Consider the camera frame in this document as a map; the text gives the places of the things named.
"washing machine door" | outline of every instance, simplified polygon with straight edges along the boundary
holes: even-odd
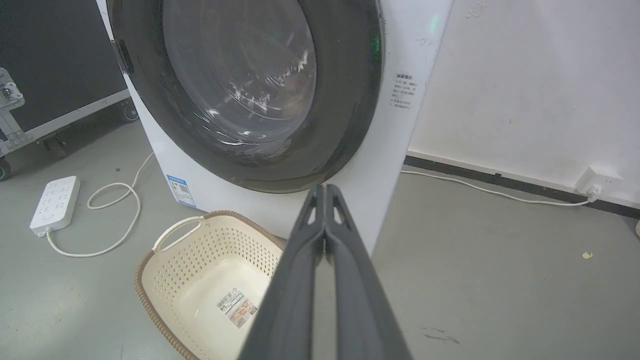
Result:
[[[109,10],[145,106],[213,174],[297,192],[362,143],[382,75],[375,0],[116,0]]]

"basket bottom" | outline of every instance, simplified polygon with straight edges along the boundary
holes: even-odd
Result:
[[[268,286],[269,278],[240,257],[208,268],[177,301],[176,315],[197,344],[191,351],[236,359]]]

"white power strip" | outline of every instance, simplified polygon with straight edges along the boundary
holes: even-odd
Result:
[[[31,230],[42,238],[47,231],[64,229],[71,224],[79,190],[80,181],[76,176],[49,182],[31,220]]]

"washing machine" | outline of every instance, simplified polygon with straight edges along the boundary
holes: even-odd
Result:
[[[97,2],[176,201],[286,238],[336,184],[373,251],[451,0]]]

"white wall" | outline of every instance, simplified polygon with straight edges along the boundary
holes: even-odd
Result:
[[[598,165],[640,208],[640,1],[484,4],[455,1],[409,154],[570,192]]]

